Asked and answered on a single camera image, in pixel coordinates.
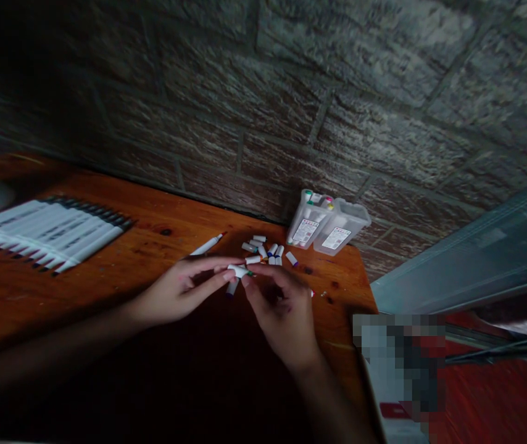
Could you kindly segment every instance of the hand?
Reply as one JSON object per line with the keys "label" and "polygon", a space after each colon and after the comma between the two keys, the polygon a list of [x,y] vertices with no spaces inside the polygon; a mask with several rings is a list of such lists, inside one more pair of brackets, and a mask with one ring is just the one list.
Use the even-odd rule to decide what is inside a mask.
{"label": "hand", "polygon": [[[180,260],[129,303],[130,312],[147,326],[178,321],[227,282],[236,279],[234,271],[226,269],[228,265],[244,263],[245,259],[231,257]],[[214,276],[196,287],[193,278],[210,270],[214,271]]]}
{"label": "hand", "polygon": [[279,266],[249,265],[255,274],[273,279],[283,298],[269,302],[255,280],[241,279],[247,300],[272,350],[288,369],[295,373],[316,365],[321,351],[315,339],[310,288]]}

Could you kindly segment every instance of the right hand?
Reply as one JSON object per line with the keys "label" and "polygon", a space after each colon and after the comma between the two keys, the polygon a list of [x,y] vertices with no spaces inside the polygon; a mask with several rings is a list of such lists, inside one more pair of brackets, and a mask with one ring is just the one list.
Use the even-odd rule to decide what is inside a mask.
{"label": "right hand", "polygon": [[292,373],[306,371],[317,364],[321,351],[313,328],[311,289],[282,267],[253,264],[248,268],[255,274],[272,278],[283,293],[281,300],[270,303],[253,278],[241,279],[247,300],[272,350]]}

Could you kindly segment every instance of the fingernail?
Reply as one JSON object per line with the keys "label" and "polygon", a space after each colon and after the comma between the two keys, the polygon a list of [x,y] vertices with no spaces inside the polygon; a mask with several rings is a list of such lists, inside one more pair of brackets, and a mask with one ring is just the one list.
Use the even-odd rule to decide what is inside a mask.
{"label": "fingernail", "polygon": [[223,278],[225,278],[225,281],[230,281],[234,278],[234,270],[228,270],[225,274],[222,275]]}

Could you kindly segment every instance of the left hand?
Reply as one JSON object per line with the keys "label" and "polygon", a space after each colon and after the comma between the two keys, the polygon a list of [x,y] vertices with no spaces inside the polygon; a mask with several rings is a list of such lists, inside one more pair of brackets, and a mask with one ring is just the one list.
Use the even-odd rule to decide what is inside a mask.
{"label": "left hand", "polygon": [[[147,326],[171,323],[194,311],[208,296],[232,279],[230,264],[244,264],[245,259],[231,257],[185,258],[173,265],[128,307],[132,316]],[[196,287],[193,277],[204,271],[214,276]]]}

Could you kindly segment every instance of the red floor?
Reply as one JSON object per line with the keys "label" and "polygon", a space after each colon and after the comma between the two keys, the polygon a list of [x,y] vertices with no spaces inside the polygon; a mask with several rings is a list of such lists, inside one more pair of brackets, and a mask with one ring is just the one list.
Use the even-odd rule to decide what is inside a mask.
{"label": "red floor", "polygon": [[[463,321],[463,327],[471,327],[466,316],[455,318]],[[478,323],[475,327],[495,334]],[[446,343],[447,355],[473,350]],[[444,377],[448,437],[439,437],[439,443],[527,443],[527,361],[451,366],[444,369]]]}

